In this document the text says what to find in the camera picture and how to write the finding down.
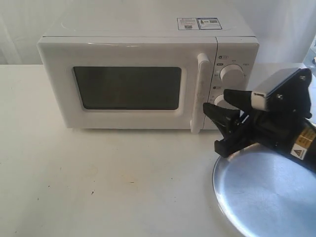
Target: microwave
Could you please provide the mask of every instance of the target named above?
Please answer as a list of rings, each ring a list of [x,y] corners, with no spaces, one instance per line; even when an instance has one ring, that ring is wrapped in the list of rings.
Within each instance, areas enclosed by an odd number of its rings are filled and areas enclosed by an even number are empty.
[[[77,0],[38,49],[69,128],[216,129],[259,43],[222,0]]]

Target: tabletop surface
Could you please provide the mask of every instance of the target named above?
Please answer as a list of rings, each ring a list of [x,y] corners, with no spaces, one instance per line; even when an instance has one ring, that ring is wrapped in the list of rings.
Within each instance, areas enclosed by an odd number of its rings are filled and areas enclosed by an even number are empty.
[[[212,189],[218,131],[67,129],[42,65],[0,66],[0,107],[0,236],[239,236]]]

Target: microwave door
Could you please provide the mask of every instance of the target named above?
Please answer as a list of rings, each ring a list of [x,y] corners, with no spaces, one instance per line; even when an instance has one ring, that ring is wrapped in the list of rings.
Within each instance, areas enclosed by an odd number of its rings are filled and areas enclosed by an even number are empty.
[[[200,53],[197,56],[197,66],[197,86],[191,120],[192,133],[199,133],[199,131],[203,129],[205,117],[203,113],[203,103],[208,100],[212,80],[212,65],[205,53]]]

